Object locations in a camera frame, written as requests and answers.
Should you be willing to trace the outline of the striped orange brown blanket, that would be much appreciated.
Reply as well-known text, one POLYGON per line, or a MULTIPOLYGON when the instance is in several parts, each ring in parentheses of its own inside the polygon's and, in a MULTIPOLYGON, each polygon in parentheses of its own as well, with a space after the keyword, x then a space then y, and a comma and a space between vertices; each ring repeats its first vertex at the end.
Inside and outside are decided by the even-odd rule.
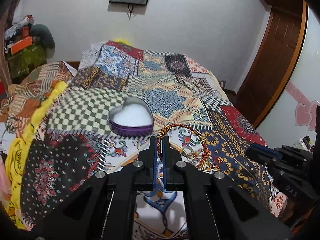
POLYGON ((40 108, 60 81, 68 82, 73 75, 63 61, 35 68, 19 85, 9 86, 9 94, 1 100, 1 122, 6 131, 21 136, 33 113, 40 108))

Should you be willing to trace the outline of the orange box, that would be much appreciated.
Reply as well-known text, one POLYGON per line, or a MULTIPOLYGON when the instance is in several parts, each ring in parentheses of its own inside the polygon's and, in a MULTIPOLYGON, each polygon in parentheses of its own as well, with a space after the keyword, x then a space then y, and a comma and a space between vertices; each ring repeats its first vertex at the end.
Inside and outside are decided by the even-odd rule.
POLYGON ((23 50, 24 48, 27 48, 28 46, 31 46, 33 43, 33 39, 31 36, 28 36, 16 43, 12 43, 8 45, 9 53, 11 55, 16 54, 17 52, 23 50))

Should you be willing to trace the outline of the yellow cloth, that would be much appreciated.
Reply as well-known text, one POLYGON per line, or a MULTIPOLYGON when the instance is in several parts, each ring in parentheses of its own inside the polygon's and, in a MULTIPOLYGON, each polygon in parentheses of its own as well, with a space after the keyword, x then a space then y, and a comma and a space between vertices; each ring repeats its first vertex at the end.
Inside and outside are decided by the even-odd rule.
POLYGON ((46 100, 41 103, 40 107, 33 113, 23 134, 14 139, 9 147, 9 153, 5 161, 5 171, 11 182, 11 196, 8 206, 5 208, 9 218, 18 229, 26 230, 27 226, 22 221, 21 215, 21 187, 24 173, 25 162, 29 153, 31 143, 45 117, 48 109, 53 102, 67 88, 67 83, 60 81, 52 89, 46 100))

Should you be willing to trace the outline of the white sliding door with hearts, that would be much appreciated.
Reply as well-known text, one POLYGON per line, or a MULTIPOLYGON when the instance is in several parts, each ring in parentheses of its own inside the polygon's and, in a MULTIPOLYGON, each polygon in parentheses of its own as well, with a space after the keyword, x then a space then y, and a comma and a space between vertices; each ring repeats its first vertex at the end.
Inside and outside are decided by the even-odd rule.
POLYGON ((308 9, 304 43, 286 88, 257 130, 270 148, 292 146, 305 136, 316 139, 319 106, 319 18, 308 9))

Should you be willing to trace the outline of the purple heart-shaped tin box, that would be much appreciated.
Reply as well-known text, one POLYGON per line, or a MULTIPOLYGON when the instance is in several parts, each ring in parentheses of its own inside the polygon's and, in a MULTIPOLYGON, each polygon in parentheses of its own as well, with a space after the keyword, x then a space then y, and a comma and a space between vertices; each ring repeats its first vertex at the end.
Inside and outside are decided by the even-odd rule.
POLYGON ((138 98, 126 98, 124 102, 109 111, 108 123, 113 133, 122 137, 151 135, 154 121, 148 104, 138 98))

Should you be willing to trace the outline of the brown striped curtain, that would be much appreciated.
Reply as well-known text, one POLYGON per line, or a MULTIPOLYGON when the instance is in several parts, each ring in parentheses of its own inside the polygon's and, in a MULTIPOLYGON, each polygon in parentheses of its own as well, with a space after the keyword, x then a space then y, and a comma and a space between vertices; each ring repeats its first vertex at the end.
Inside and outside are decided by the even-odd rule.
POLYGON ((7 7, 7 10, 1 17, 1 82, 4 85, 5 90, 12 84, 10 70, 8 66, 8 61, 5 57, 5 31, 12 24, 14 17, 14 12, 19 4, 20 0, 12 0, 12 2, 7 7))

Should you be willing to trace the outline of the green patterned cloth-covered stand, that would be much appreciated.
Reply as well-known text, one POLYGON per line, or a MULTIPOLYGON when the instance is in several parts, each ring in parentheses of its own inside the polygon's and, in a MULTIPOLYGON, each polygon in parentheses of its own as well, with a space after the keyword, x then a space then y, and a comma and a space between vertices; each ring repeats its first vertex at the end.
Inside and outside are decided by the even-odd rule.
POLYGON ((7 58, 12 78, 28 75, 36 67, 46 63, 46 48, 43 44, 32 44, 7 58))

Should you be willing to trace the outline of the brown wooden wardrobe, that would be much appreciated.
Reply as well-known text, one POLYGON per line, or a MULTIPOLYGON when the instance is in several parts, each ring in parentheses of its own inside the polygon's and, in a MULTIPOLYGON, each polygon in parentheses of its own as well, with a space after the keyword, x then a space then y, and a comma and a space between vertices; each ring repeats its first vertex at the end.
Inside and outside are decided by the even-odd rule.
POLYGON ((257 128, 287 85, 308 21, 304 0, 262 0, 271 7, 263 39, 236 98, 238 111, 257 128))

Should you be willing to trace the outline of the grey green plush pillow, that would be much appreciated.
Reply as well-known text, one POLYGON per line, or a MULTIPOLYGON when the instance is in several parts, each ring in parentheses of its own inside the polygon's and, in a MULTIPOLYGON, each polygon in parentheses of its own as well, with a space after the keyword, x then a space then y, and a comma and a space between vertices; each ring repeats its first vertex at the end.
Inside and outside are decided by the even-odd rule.
POLYGON ((31 37, 41 41, 48 49, 55 48, 55 42, 49 28, 43 24, 35 24, 30 29, 31 37))

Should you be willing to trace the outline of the colourful patchwork bedspread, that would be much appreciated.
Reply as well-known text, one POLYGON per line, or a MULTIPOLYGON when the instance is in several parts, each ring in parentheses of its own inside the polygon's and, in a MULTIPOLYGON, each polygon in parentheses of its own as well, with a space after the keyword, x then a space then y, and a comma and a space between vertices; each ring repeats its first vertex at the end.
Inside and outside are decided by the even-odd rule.
POLYGON ((182 159, 221 171, 274 215, 286 196, 245 150, 264 144, 217 79, 186 55, 139 50, 109 41, 87 51, 78 71, 31 122, 36 133, 24 163, 22 228, 36 224, 95 172, 135 161, 150 138, 168 127, 182 159))

